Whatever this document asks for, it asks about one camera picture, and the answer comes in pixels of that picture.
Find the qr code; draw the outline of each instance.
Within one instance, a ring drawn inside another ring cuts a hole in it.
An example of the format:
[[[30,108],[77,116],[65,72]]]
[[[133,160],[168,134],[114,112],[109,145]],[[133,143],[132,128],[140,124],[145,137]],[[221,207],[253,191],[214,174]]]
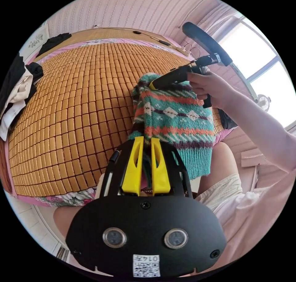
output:
[[[133,255],[134,277],[160,277],[159,255]]]

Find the thigh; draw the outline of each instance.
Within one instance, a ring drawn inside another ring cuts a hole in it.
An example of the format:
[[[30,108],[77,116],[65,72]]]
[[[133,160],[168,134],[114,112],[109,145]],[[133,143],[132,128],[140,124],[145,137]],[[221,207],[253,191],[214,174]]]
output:
[[[60,233],[66,238],[70,224],[75,214],[81,209],[81,206],[58,207],[53,214],[53,220]]]
[[[231,149],[226,143],[218,142],[212,151],[211,173],[201,177],[198,195],[235,173],[238,173],[238,169]]]

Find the yellow plastic part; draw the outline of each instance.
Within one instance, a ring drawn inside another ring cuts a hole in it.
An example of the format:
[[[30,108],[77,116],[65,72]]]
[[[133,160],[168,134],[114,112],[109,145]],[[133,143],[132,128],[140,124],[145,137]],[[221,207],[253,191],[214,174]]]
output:
[[[140,195],[142,178],[144,136],[136,137],[123,179],[122,190],[125,193]]]
[[[152,161],[152,189],[155,194],[167,194],[171,190],[167,167],[164,161],[160,140],[151,139],[151,161]]]
[[[154,85],[153,85],[153,81],[150,83],[149,88],[150,88],[151,90],[158,90],[158,89],[156,89],[156,88],[154,87]]]

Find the person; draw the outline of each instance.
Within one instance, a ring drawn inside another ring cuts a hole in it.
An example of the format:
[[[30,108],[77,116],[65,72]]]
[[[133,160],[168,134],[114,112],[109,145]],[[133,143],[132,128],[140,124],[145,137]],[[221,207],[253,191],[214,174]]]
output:
[[[188,80],[198,99],[205,100],[209,94],[212,105],[229,115],[270,163],[292,177],[296,176],[295,136],[210,70],[205,75],[188,73]],[[292,182],[279,181],[270,187],[244,194],[230,148],[223,142],[213,147],[211,172],[201,177],[196,200],[215,213],[222,225],[227,246],[216,264],[206,272],[242,257],[264,237],[283,209],[292,190]],[[54,221],[64,236],[80,208],[60,207],[55,210]]]

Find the knit sweater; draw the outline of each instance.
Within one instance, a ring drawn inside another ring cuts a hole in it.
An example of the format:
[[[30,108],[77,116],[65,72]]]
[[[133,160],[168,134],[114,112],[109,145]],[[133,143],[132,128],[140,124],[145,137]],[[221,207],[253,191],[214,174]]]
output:
[[[146,152],[143,171],[151,187],[150,140],[159,138],[172,144],[180,154],[190,179],[210,173],[214,145],[211,108],[203,108],[188,81],[166,90],[152,91],[149,84],[160,75],[143,75],[133,89],[134,122],[129,139],[144,136]]]

